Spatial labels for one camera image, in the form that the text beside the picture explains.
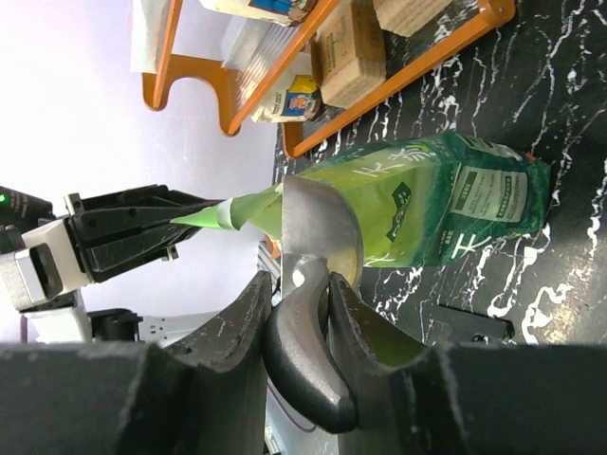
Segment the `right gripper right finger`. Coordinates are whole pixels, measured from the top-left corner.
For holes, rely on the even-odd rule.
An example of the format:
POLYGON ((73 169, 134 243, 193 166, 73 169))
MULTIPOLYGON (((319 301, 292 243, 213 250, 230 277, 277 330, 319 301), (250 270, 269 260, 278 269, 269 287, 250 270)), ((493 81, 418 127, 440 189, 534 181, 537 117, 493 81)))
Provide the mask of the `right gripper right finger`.
POLYGON ((602 345, 427 347, 330 279, 333 355, 356 405, 343 454, 602 454, 602 345))

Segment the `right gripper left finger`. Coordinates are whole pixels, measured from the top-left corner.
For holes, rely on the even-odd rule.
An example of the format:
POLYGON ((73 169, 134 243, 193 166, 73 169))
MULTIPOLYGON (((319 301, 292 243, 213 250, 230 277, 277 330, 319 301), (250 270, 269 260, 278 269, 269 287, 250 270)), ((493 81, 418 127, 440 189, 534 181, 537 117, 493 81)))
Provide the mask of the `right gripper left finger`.
POLYGON ((271 278, 167 349, 143 342, 1 347, 5 454, 260 454, 271 278))

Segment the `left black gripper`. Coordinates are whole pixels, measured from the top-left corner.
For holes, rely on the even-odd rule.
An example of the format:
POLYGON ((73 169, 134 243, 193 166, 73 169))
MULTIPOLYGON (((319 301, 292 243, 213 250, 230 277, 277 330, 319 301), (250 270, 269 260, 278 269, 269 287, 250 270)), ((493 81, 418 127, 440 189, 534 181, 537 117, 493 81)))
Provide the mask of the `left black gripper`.
POLYGON ((175 260, 176 245, 199 228, 166 223, 222 199, 149 185, 85 199, 72 193, 65 202, 64 224, 79 266, 91 282, 101 283, 157 260, 175 260))

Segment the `green litter bag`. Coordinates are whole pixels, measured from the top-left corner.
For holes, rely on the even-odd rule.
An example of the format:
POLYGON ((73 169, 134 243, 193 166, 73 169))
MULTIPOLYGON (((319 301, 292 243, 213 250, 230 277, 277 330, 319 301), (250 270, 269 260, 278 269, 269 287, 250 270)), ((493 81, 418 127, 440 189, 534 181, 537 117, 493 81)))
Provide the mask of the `green litter bag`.
POLYGON ((335 270, 439 266, 545 223, 551 167, 502 144, 444 132, 344 150, 268 189, 181 216, 253 225, 284 256, 335 270))

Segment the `grey metal scoop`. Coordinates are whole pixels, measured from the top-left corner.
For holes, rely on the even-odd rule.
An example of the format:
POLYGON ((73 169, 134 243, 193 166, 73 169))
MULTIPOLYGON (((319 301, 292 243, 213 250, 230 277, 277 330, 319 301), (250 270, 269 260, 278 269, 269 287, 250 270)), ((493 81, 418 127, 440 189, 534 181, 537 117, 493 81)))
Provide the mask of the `grey metal scoop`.
POLYGON ((359 221, 337 189, 299 176, 283 182, 281 221, 282 300, 264 327, 265 367, 300 415, 329 433, 348 432, 357 424, 355 397, 325 341, 325 297, 332 273, 359 286, 359 221))

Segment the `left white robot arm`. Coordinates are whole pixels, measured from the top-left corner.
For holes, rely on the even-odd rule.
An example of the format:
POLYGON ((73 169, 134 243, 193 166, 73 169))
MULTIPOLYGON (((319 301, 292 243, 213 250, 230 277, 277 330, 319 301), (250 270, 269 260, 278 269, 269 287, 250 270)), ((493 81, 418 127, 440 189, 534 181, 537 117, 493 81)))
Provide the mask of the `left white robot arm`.
POLYGON ((140 316, 126 308, 89 312, 82 289, 154 261, 177 258, 178 243, 198 227, 181 217, 216 201, 151 185, 96 197, 65 197, 67 214, 51 202, 1 190, 1 300, 43 343, 143 341, 170 346, 211 318, 140 316))

